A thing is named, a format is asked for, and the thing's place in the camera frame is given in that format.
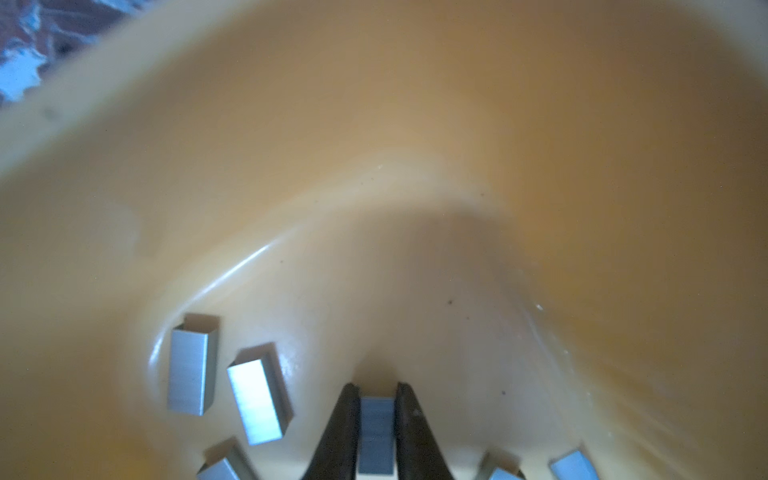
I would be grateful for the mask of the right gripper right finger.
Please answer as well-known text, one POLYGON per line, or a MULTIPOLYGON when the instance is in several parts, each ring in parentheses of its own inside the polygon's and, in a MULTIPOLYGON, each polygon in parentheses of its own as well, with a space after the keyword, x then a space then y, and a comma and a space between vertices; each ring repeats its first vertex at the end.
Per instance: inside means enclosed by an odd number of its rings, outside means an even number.
POLYGON ((413 387, 399 382, 395 396, 395 447, 400 480, 453 480, 413 387))

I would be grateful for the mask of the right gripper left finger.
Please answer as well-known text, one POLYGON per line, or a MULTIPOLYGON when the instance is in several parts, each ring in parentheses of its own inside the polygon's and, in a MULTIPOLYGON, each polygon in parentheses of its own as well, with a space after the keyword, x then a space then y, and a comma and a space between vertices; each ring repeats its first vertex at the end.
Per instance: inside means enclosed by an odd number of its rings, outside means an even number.
POLYGON ((360 389, 353 383, 347 383, 340 392, 302 479, 355 479, 360 426, 360 389))

